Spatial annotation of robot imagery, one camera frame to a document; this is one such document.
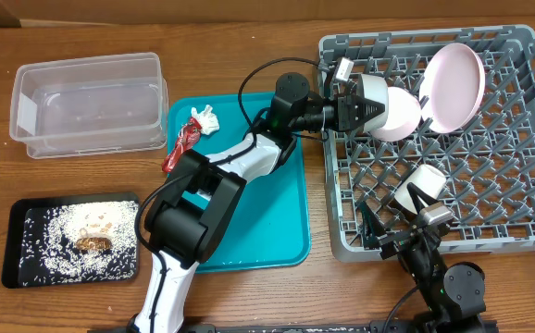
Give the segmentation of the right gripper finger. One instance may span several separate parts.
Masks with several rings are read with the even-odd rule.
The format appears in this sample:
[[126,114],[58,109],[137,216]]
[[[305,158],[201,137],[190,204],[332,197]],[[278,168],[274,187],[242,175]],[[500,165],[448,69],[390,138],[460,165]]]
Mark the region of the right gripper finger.
[[423,208],[439,202],[438,199],[426,194],[413,182],[409,182],[406,185],[406,189],[408,193],[407,199],[410,206],[406,207],[405,211],[409,216],[416,216]]
[[365,202],[361,202],[358,208],[363,220],[360,229],[362,245],[365,249],[376,249],[379,247],[379,237],[386,235],[385,227]]

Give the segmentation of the white paper cup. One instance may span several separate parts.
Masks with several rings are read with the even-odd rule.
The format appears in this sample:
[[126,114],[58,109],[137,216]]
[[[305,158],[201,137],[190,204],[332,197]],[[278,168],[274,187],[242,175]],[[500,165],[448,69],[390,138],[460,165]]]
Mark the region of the white paper cup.
[[428,195],[434,203],[446,184],[446,176],[436,167],[421,165],[403,181],[394,194],[397,209],[407,217],[417,214],[412,198],[407,189],[408,184],[416,185],[423,193]]

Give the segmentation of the grey bowl with rice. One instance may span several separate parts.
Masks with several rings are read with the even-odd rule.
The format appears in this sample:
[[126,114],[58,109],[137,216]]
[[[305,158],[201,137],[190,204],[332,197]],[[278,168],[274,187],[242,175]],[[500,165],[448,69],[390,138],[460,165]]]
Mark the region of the grey bowl with rice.
[[382,105],[382,113],[368,120],[364,124],[362,131],[370,132],[384,126],[389,114],[389,93],[385,79],[378,76],[361,74],[358,79],[357,94]]

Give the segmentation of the pink small bowl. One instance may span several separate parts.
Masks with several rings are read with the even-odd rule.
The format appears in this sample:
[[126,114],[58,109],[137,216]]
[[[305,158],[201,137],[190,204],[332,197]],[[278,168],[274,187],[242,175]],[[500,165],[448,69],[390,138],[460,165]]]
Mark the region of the pink small bowl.
[[418,99],[407,90],[389,87],[389,113],[386,123],[370,132],[384,142],[396,142],[408,137],[418,126],[421,107]]

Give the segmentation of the pink round plate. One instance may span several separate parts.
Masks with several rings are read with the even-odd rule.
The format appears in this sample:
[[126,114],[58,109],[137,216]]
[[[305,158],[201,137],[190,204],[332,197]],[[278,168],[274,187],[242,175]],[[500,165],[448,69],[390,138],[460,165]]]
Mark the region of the pink round plate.
[[431,120],[436,133],[454,132],[479,110],[485,90],[485,72],[479,56],[463,43],[450,43],[429,61],[418,98],[427,97],[422,119]]

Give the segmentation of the white tissue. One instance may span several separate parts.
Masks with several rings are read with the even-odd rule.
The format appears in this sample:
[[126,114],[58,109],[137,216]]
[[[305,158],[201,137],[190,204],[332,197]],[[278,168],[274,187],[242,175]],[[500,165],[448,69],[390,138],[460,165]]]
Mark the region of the white tissue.
[[200,125],[203,135],[211,135],[220,128],[218,117],[213,112],[212,105],[206,105],[203,111],[198,111],[195,107],[193,107],[191,109],[191,116]]

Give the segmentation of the red snack wrapper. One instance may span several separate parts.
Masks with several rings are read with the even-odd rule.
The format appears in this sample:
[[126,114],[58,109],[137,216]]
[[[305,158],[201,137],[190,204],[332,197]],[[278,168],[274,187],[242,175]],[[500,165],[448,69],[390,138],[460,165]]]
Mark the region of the red snack wrapper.
[[178,163],[180,157],[188,150],[192,149],[202,136],[202,126],[194,118],[189,117],[188,121],[180,128],[177,140],[172,151],[167,155],[161,165],[165,173],[170,173]]

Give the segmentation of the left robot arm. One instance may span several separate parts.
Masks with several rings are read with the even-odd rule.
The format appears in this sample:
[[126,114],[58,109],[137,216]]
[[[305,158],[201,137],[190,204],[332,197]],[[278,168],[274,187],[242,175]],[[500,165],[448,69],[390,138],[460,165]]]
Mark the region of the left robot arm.
[[296,72],[281,75],[268,107],[247,121],[243,140],[217,154],[184,152],[166,181],[136,213],[137,240],[152,255],[152,275],[142,310],[129,332],[177,332],[197,267],[221,243],[247,184],[282,167],[303,131],[371,130],[389,112],[385,79],[362,74],[351,80],[353,61],[317,63],[342,92],[316,93]]

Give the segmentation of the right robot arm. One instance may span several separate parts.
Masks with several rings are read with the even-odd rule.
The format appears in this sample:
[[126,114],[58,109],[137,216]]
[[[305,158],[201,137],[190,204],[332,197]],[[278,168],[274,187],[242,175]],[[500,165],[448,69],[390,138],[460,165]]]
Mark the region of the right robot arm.
[[[360,236],[370,248],[380,249],[380,257],[396,257],[403,270],[415,282],[391,309],[382,324],[370,323],[373,332],[497,332],[493,320],[484,320],[485,274],[472,262],[448,266],[439,252],[442,236],[454,221],[451,209],[423,192],[417,185],[407,185],[416,208],[409,227],[389,233],[365,203],[359,205],[362,216]],[[411,320],[397,320],[401,306],[420,293],[428,310]]]

